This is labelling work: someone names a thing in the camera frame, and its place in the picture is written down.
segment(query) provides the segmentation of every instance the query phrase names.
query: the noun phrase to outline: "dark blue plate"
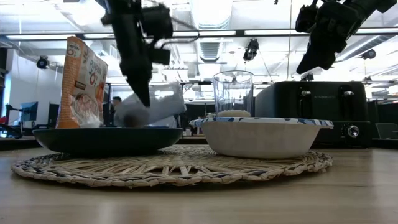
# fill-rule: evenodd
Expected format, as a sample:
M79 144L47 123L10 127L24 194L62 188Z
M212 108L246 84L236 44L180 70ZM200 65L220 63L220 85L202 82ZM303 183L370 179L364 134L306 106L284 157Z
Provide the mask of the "dark blue plate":
M153 154L174 145L180 128L76 128L33 131L41 146L55 152L85 157Z

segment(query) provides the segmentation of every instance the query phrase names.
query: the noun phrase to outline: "person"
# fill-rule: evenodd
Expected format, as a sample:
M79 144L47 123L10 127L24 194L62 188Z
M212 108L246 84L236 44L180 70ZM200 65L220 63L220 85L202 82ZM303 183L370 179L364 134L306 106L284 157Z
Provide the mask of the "person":
M109 117L109 123L111 126L114 126L114 114L116 111L117 105L119 105L122 102L122 98L120 96L114 96L112 97L112 104L111 104L111 116Z
M119 105L121 102L122 102L122 98L120 98L120 96L112 97L112 105L114 107L117 107L117 105Z

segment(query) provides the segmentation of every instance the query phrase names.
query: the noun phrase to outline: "white bowl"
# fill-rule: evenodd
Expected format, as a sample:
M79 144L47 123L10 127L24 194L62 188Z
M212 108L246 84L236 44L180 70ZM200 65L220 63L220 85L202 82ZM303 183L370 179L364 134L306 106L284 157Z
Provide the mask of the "white bowl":
M331 121L296 118L206 118L190 124L202 128L215 152L259 159L302 156L321 128L333 129Z

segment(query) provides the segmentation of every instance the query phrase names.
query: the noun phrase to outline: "wicker placemat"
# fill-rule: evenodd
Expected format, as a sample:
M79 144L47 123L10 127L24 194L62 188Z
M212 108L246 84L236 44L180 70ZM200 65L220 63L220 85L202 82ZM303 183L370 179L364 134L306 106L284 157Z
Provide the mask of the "wicker placemat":
M208 146L175 145L156 155L140 157L75 159L66 154L51 154L19 161L11 169L23 177L40 180L132 188L265 181L303 171L324 172L332 162L330 156L313 151L296 159L240 159L218 155Z

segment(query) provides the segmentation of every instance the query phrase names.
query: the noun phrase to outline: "cereal bag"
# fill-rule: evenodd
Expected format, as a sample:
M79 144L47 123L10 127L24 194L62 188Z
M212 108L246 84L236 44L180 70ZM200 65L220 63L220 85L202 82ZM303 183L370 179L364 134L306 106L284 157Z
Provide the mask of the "cereal bag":
M68 37L57 128L97 128L103 122L108 65L77 37Z

